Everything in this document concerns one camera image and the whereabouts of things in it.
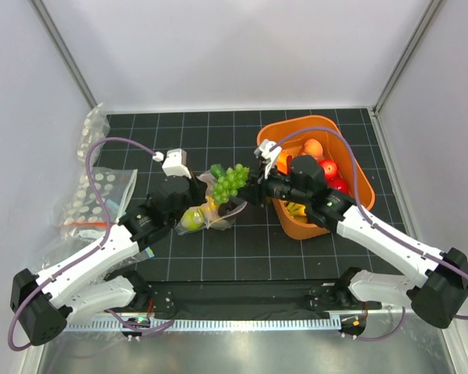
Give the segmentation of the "green grapes bunch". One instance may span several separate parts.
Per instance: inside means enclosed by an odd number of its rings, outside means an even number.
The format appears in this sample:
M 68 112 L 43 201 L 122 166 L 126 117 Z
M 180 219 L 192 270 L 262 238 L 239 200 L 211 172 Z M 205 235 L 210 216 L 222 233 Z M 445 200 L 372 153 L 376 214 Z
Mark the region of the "green grapes bunch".
M 216 179 L 213 184 L 212 197 L 217 206 L 227 203 L 231 197 L 238 195 L 238 189 L 245 185 L 250 168 L 236 164 L 233 168 L 225 169 L 227 175 Z

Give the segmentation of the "green apple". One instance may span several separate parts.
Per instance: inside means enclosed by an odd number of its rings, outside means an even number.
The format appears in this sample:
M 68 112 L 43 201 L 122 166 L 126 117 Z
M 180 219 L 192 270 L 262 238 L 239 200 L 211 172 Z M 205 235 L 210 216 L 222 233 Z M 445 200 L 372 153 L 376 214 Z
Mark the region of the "green apple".
M 204 225 L 204 222 L 204 214 L 200 207 L 189 208 L 181 218 L 181 226 L 187 231 L 200 229 Z

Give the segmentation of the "green chili pepper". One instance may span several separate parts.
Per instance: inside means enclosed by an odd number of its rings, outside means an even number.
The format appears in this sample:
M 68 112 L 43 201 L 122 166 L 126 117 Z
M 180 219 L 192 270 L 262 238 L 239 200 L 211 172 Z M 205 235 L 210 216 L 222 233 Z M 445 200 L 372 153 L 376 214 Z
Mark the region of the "green chili pepper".
M 223 168 L 223 166 L 221 164 L 212 164 L 210 169 L 209 169 L 209 172 L 216 179 L 220 179 L 220 178 L 225 177 L 227 175 L 225 169 Z

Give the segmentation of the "yellow mango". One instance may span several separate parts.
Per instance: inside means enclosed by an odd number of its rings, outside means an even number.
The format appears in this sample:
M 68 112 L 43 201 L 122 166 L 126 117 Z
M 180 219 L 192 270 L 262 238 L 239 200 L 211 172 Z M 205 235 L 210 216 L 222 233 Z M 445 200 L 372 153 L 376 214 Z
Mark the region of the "yellow mango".
M 214 198 L 211 196 L 206 197 L 206 203 L 204 206 L 204 211 L 206 213 L 215 213 L 218 210 L 218 206 L 216 205 Z

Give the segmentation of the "pink dotted zip bag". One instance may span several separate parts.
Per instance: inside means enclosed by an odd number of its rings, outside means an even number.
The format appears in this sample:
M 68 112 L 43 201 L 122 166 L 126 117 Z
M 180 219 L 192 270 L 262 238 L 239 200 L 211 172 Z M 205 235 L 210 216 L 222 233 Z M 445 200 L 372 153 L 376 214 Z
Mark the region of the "pink dotted zip bag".
M 207 184 L 206 202 L 185 211 L 174 229 L 178 235 L 187 235 L 208 229 L 225 231 L 232 227 L 237 216 L 247 206 L 244 200 L 236 196 L 230 198 L 227 203 L 217 206 L 213 201 L 213 186 L 217 179 L 210 172 L 202 173 L 198 179 Z

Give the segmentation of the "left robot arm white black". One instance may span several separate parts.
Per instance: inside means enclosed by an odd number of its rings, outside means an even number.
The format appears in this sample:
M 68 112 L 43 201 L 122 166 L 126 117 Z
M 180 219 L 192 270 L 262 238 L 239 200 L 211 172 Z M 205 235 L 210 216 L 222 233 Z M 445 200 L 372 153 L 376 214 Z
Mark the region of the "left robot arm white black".
M 108 236 L 39 273 L 18 272 L 12 281 L 12 324 L 21 325 L 31 345 L 41 346 L 68 324 L 89 321 L 106 309 L 144 310 L 150 288 L 134 270 L 99 284 L 92 281 L 166 237 L 186 210 L 206 201 L 206 190 L 196 177 L 167 177 L 145 203 L 113 224 Z

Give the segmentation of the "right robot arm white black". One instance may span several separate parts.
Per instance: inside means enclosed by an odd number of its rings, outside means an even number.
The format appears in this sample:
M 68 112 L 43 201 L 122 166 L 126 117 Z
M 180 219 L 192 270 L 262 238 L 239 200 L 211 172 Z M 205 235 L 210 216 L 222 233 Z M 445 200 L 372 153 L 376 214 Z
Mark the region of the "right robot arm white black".
M 468 298 L 468 259 L 458 249 L 443 252 L 385 224 L 352 197 L 328 186 L 323 168 L 310 156 L 296 157 L 288 175 L 261 164 L 240 164 L 235 186 L 248 203 L 268 198 L 299 203 L 309 222 L 356 242 L 394 266 L 399 274 L 353 268 L 336 282 L 335 298 L 345 309 L 384 302 L 412 309 L 423 321 L 447 328 Z

